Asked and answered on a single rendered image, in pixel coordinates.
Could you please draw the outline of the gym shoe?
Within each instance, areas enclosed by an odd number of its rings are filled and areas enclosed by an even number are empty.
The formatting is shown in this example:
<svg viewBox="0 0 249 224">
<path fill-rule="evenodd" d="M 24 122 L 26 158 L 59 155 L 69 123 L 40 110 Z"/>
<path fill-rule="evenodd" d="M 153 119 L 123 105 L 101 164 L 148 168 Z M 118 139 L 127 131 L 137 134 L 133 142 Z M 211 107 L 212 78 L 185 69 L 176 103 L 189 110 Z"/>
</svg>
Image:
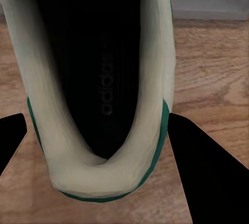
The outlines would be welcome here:
<svg viewBox="0 0 249 224">
<path fill-rule="evenodd" d="M 153 173 L 175 83 L 171 0 L 1 0 L 52 186 L 118 200 Z"/>
</svg>

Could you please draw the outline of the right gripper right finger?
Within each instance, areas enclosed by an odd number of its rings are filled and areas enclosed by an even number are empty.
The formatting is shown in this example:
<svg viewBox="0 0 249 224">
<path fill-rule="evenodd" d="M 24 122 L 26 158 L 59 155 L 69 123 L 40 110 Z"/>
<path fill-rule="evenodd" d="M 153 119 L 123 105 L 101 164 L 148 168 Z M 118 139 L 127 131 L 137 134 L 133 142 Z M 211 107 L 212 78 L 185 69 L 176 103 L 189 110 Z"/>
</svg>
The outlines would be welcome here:
<svg viewBox="0 0 249 224">
<path fill-rule="evenodd" d="M 249 170 L 183 116 L 167 132 L 193 224 L 249 224 Z"/>
</svg>

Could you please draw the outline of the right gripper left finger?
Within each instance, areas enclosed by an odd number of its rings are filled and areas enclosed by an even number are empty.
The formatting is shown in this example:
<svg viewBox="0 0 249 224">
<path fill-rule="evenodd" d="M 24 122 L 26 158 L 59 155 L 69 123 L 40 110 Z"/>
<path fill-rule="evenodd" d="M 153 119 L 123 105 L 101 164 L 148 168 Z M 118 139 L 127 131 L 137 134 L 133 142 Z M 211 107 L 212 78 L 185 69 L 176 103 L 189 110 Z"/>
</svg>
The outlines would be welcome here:
<svg viewBox="0 0 249 224">
<path fill-rule="evenodd" d="M 27 133 L 23 113 L 0 119 L 0 175 Z"/>
</svg>

